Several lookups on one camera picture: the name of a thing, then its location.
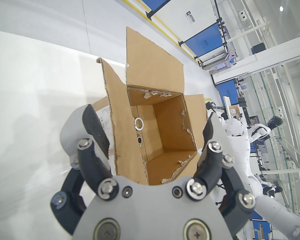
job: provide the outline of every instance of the computer monitor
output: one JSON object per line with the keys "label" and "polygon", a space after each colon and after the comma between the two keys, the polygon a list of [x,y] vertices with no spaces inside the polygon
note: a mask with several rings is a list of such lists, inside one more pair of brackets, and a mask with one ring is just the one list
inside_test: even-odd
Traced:
{"label": "computer monitor", "polygon": [[237,101],[240,107],[247,107],[246,98],[245,97],[237,97]]}

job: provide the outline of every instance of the open cardboard box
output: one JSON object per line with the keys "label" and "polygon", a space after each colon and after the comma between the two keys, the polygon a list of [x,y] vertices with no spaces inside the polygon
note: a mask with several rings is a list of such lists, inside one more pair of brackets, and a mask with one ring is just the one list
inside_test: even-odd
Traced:
{"label": "open cardboard box", "polygon": [[[126,85],[108,63],[101,58],[97,62],[108,102],[101,99],[93,107],[109,103],[117,175],[149,185],[193,175],[207,113],[203,95],[183,95],[182,63],[129,27]],[[144,122],[140,131],[135,129],[137,117]]]}

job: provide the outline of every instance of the yellow stripe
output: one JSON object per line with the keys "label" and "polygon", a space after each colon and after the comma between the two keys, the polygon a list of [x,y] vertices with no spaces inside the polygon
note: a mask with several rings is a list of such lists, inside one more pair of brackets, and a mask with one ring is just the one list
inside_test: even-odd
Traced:
{"label": "yellow stripe", "polygon": [[141,15],[144,19],[146,19],[149,23],[151,23],[155,28],[157,28],[167,39],[169,39],[174,45],[179,47],[184,53],[186,53],[195,63],[197,63],[194,59],[193,56],[191,56],[187,51],[185,51],[182,47],[179,46],[178,43],[176,43],[170,36],[168,36],[157,24],[155,24],[153,21],[151,21],[144,12],[140,11],[135,5],[133,5],[130,1],[128,0],[122,0],[125,2],[127,5],[129,5],[132,9],[134,9],[139,15]]}
{"label": "yellow stripe", "polygon": [[[140,1],[140,0],[135,0],[138,4],[140,4],[146,11],[149,11],[150,10],[150,8],[149,7],[147,7],[146,5],[145,5],[145,3],[144,2],[142,2],[142,1]],[[171,29],[169,28],[169,27],[167,27],[166,26],[166,24],[165,23],[163,23],[156,15],[154,15],[153,16],[155,19],[157,19],[159,22],[160,22],[160,24],[162,24],[171,34],[173,34],[174,35],[174,37],[178,40],[178,41],[181,41],[181,39],[175,34],[175,33],[173,33],[172,31],[171,31]],[[190,50],[190,52],[192,52],[192,50],[186,45],[186,44],[184,44],[184,46],[188,49],[188,50]]]}

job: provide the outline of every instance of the white humanoid robot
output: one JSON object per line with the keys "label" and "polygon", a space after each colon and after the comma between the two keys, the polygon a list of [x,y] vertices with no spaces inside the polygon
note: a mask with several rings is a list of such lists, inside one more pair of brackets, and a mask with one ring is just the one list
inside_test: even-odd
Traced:
{"label": "white humanoid robot", "polygon": [[[261,182],[251,172],[249,137],[255,138],[256,133],[259,133],[257,135],[259,136],[258,138],[262,137],[263,135],[261,135],[261,133],[263,133],[263,130],[258,129],[258,127],[265,129],[265,125],[254,127],[254,130],[256,131],[254,134],[250,135],[247,127],[245,127],[237,119],[232,118],[224,120],[220,117],[220,115],[219,118],[234,150],[234,157],[232,157],[233,166],[240,176],[245,189],[252,192],[255,197],[255,211],[276,229],[281,231],[288,239],[300,240],[300,217],[290,212],[273,198],[263,195],[263,187]],[[272,118],[267,127],[269,129],[273,129],[277,125],[279,125],[277,119]],[[216,193],[214,195],[218,194],[219,197],[220,194],[223,193],[218,187],[215,188],[215,191]]]}
{"label": "white humanoid robot", "polygon": [[253,143],[254,141],[264,138],[268,136],[274,128],[282,125],[282,119],[278,116],[273,116],[267,125],[264,125],[262,123],[254,124],[252,127],[250,127],[248,131],[249,135],[249,141],[250,143]]}

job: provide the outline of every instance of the joyson logo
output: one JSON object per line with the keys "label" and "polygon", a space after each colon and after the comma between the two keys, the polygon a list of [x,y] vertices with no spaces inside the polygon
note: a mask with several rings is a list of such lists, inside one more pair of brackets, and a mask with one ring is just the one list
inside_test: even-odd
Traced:
{"label": "joyson logo", "polygon": [[189,21],[190,23],[194,23],[194,22],[195,22],[195,19],[194,19],[194,17],[192,16],[192,14],[191,14],[190,11],[188,11],[188,12],[185,14],[185,17],[188,19],[188,21]]}

